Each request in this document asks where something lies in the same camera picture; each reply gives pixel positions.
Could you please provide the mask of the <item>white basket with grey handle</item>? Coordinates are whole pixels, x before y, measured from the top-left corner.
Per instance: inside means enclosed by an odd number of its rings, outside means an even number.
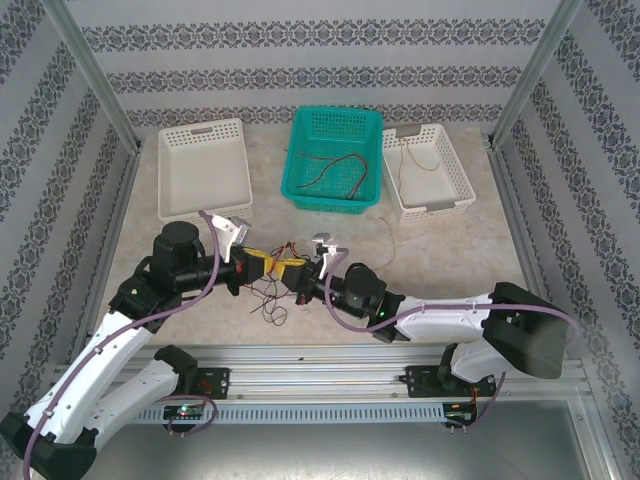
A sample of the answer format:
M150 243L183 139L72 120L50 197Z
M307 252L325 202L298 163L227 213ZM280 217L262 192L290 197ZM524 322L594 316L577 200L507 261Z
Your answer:
M476 195L445 128L422 124L414 135L383 131L384 180L400 223L463 213Z

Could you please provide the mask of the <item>large white plastic basket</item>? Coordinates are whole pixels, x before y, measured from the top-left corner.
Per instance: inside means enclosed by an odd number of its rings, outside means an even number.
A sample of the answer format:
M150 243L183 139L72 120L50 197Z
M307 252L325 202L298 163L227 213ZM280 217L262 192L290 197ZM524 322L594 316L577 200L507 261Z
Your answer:
M158 132L158 218L196 223L198 212L247 220L253 194L240 119Z

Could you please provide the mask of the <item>teal plastic basket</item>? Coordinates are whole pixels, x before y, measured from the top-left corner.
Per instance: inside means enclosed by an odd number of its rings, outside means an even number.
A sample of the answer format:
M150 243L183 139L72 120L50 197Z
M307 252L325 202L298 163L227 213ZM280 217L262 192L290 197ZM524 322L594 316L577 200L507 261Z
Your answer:
M364 213L380 198L382 132L383 118L375 111L299 108L281 194L301 210Z

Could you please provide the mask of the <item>grey metal panel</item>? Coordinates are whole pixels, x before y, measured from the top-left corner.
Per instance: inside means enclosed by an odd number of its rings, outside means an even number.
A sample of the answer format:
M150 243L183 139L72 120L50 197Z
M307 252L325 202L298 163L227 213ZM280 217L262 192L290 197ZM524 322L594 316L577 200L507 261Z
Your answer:
M439 423L214 425L175 439L130 425L82 480L625 480L583 402L500 402Z

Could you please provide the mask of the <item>aluminium table side rail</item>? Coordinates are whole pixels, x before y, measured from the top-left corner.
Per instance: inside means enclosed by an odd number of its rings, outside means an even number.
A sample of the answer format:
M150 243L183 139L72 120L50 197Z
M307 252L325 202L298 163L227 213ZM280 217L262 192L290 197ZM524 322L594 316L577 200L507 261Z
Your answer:
M142 147L139 147L129 156L126 165L122 169L107 218L106 230L101 237L101 245L96 257L97 263L88 284L88 292L81 305L78 323L70 347L65 356L65 360L68 363L78 355L86 341L90 327L97 321L118 238L140 163L141 153Z
M521 211L503 155L500 151L491 148L486 153L526 287L534 295L551 303L552 299L542 275L543 270L540 268L534 243L531 241L527 222Z

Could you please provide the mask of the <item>aluminium mounting rail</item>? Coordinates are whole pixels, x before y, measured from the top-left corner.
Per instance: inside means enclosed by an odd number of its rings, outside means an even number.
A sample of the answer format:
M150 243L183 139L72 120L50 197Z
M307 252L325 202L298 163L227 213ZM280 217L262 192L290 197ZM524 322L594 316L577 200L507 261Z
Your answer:
M397 380L410 365L437 365L444 347L411 343L314 346L181 346L199 366L230 369L229 403L346 403L417 401ZM157 351L138 351L107 393L133 378ZM498 400L542 401L592 398L583 363L565 360L556 380L509 370Z

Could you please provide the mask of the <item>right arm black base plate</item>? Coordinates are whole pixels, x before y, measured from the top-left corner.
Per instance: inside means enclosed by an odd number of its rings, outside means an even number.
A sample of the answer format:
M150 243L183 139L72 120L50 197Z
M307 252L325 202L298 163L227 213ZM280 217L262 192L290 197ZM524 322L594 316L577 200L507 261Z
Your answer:
M470 383L455 377L449 367L413 365L407 366L397 380L407 388L410 398L491 397L496 391L493 376Z

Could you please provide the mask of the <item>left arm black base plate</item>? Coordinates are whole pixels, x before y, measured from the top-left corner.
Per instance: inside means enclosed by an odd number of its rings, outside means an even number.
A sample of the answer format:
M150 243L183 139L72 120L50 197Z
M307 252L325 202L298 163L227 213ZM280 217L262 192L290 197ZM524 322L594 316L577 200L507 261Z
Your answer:
M176 388L170 393L175 395L195 395L213 400L225 400L230 385L228 368L202 368L181 374Z

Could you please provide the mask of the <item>aluminium frame post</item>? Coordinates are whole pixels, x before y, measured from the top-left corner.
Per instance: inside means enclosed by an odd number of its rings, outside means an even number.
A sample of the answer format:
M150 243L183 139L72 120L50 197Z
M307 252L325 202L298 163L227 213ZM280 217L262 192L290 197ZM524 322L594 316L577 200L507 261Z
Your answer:
M120 104L107 75L101 68L82 29L74 19L66 0L40 0L57 32L79 66L85 80L93 90L111 124L126 148L137 151L141 140Z
M583 1L559 0L556 10L507 100L495 128L484 138L485 146L489 149L496 149L505 142L507 135L521 114L531 92L537 85L553 56L553 52L564 37Z

